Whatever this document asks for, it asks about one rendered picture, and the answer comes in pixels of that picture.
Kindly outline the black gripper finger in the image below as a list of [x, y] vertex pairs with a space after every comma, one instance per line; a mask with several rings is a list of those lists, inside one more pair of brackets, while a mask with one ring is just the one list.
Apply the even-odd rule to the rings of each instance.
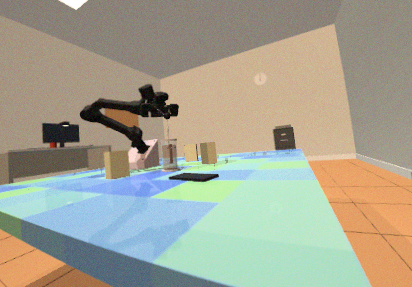
[[172, 115], [171, 112], [172, 112], [172, 106], [171, 105], [166, 105], [166, 113], [169, 113], [170, 117]]
[[151, 117], [164, 117], [164, 113], [158, 108], [158, 105], [151, 105]]

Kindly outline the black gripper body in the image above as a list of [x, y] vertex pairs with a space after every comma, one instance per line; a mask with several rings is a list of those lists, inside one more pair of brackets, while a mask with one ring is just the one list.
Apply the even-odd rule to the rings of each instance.
[[[165, 114], [166, 113], [166, 106], [164, 106], [163, 103], [154, 103], [156, 105], [158, 105], [158, 108]], [[148, 115], [148, 111], [151, 114], [151, 105], [153, 105], [153, 102], [151, 101], [150, 104], [149, 103], [141, 103], [140, 104], [140, 116], [141, 117], [149, 117]], [[179, 105], [178, 104], [170, 104], [172, 106], [172, 112], [171, 112], [171, 116], [178, 116], [178, 109], [179, 109]]]

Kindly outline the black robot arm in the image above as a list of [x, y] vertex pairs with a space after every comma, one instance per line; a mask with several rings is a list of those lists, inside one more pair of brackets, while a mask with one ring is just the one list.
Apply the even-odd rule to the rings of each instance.
[[[139, 87], [139, 91], [142, 95], [141, 100], [135, 101], [120, 101], [120, 100], [105, 100], [105, 99], [98, 99], [93, 104], [86, 106], [81, 112], [80, 116], [82, 119], [87, 120], [89, 122], [98, 122], [106, 127], [109, 127], [115, 131], [118, 131], [128, 137], [132, 141], [131, 147], [137, 148], [139, 154], [144, 154], [147, 149], [150, 147], [146, 145], [142, 138], [142, 130], [137, 126], [128, 127], [114, 119], [111, 119], [104, 115], [100, 109], [101, 108], [108, 108], [108, 109], [117, 109], [117, 110], [126, 110], [131, 113], [140, 115], [140, 104], [141, 103], [149, 103], [152, 101], [154, 103], [163, 103], [166, 106], [165, 101], [168, 100], [168, 94], [165, 92], [154, 92], [151, 84], [146, 84], [142, 87]], [[154, 96], [154, 97], [153, 97]]]

